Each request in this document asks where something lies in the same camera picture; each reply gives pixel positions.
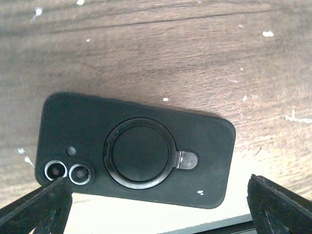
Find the brown wood grain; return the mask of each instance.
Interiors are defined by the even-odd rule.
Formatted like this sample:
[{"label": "brown wood grain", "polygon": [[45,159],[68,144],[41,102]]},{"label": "brown wood grain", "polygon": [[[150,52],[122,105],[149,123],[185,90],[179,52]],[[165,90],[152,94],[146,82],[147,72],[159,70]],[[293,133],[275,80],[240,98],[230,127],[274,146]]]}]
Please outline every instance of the brown wood grain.
[{"label": "brown wood grain", "polygon": [[[43,13],[31,20],[38,6]],[[284,118],[292,109],[312,118],[309,1],[11,0],[0,12],[0,206],[38,187],[24,157],[35,160],[42,105],[56,91],[210,113],[237,133],[219,208],[75,195],[68,233],[159,233],[247,214],[251,173],[312,199],[312,124]],[[77,232],[78,214],[100,203],[124,213],[105,214],[98,231]],[[114,226],[121,217],[130,221]]]}]

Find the chipped paint mark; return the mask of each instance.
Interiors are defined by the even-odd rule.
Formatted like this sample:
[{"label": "chipped paint mark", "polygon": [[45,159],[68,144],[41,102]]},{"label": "chipped paint mark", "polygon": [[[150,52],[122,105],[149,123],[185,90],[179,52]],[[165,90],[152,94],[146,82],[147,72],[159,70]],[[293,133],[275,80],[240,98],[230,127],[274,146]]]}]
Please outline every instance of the chipped paint mark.
[{"label": "chipped paint mark", "polygon": [[30,165],[33,166],[33,168],[35,168],[34,164],[31,162],[30,158],[28,156],[25,156],[25,159],[24,159],[25,162],[29,163]]},{"label": "chipped paint mark", "polygon": [[24,151],[24,149],[23,149],[23,148],[18,148],[18,153],[19,153],[20,155],[22,155],[22,154],[24,154],[24,153],[25,153],[25,151]]},{"label": "chipped paint mark", "polygon": [[238,83],[238,81],[235,79],[228,79],[228,81],[233,82],[233,83]]},{"label": "chipped paint mark", "polygon": [[31,21],[35,20],[36,17],[42,15],[42,8],[41,8],[41,7],[36,7],[36,8],[35,8],[35,13],[36,13],[36,14],[33,16],[33,18],[32,18]]},{"label": "chipped paint mark", "polygon": [[76,4],[79,5],[79,6],[84,5],[84,3],[85,3],[84,0],[78,0],[78,1],[76,2]]},{"label": "chipped paint mark", "polygon": [[290,122],[297,122],[297,123],[312,123],[312,119],[310,118],[296,118],[295,117],[295,111],[292,110],[292,116],[284,116],[285,120],[288,120]]},{"label": "chipped paint mark", "polygon": [[263,31],[262,35],[265,37],[273,37],[274,36],[273,32],[271,32],[271,31],[268,31],[268,32]]}]

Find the circular ring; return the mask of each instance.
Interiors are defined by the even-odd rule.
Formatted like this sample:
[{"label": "circular ring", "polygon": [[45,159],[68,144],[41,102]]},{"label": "circular ring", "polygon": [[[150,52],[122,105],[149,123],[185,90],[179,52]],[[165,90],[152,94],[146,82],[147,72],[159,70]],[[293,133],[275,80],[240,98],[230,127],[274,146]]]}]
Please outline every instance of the circular ring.
[{"label": "circular ring", "polygon": [[45,174],[45,176],[48,178],[48,180],[50,180],[50,181],[53,180],[53,179],[48,175],[48,169],[49,169],[49,167],[50,167],[52,164],[54,164],[54,163],[61,164],[61,165],[65,168],[65,173],[64,173],[64,175],[63,175],[62,177],[67,177],[67,168],[66,168],[65,164],[62,163],[62,162],[59,161],[59,160],[52,160],[52,161],[49,161],[49,162],[45,165],[45,167],[44,167],[44,174]]},{"label": "circular ring", "polygon": [[[89,172],[88,178],[87,178],[84,182],[76,182],[76,181],[74,181],[73,178],[72,178],[72,172],[73,172],[73,170],[74,170],[75,168],[77,168],[77,167],[85,167],[85,168],[88,170],[88,172]],[[76,184],[76,185],[84,185],[84,184],[87,184],[87,183],[91,180],[91,172],[90,172],[90,169],[89,169],[87,166],[85,166],[85,165],[82,165],[82,164],[75,164],[74,166],[72,166],[72,167],[69,169],[69,179],[70,179],[71,182],[73,182],[73,183]]]},{"label": "circular ring", "polygon": [[[166,139],[167,146],[169,149],[169,155],[168,155],[168,161],[163,169],[163,171],[156,176],[155,178],[145,181],[145,182],[135,182],[132,180],[129,180],[125,178],[123,175],[120,174],[120,172],[116,169],[113,158],[112,158],[112,151],[114,147],[114,142],[117,140],[119,135],[121,135],[124,131],[126,131],[129,128],[137,127],[137,126],[146,126],[151,127],[161,133],[163,137]],[[177,150],[176,150],[176,144],[171,136],[170,132],[160,123],[153,121],[151,119],[146,118],[135,118],[131,120],[127,120],[120,125],[118,125],[107,137],[107,151],[106,155],[104,156],[104,164],[105,167],[110,174],[110,176],[120,185],[134,190],[144,190],[152,188],[161,182],[163,182],[168,175],[171,173],[172,169],[176,166],[176,160],[177,160]]]}]

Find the magnetic ring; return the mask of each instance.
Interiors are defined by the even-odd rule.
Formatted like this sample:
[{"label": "magnetic ring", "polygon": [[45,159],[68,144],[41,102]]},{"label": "magnetic ring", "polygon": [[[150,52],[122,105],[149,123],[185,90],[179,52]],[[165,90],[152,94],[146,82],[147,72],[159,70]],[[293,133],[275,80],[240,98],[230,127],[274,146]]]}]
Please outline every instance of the magnetic ring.
[{"label": "magnetic ring", "polygon": [[176,166],[177,150],[160,123],[135,118],[118,125],[107,137],[104,164],[120,185],[143,190],[163,182]]}]

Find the camera lens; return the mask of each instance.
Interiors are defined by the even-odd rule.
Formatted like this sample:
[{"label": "camera lens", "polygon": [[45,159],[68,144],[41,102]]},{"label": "camera lens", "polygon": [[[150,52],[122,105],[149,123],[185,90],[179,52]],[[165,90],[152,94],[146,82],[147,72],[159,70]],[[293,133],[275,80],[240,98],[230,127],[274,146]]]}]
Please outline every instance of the camera lens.
[{"label": "camera lens", "polygon": [[84,185],[91,179],[90,170],[81,164],[75,164],[69,170],[69,178],[76,185]]},{"label": "camera lens", "polygon": [[48,180],[67,176],[67,168],[61,161],[52,160],[45,165],[44,174]]}]

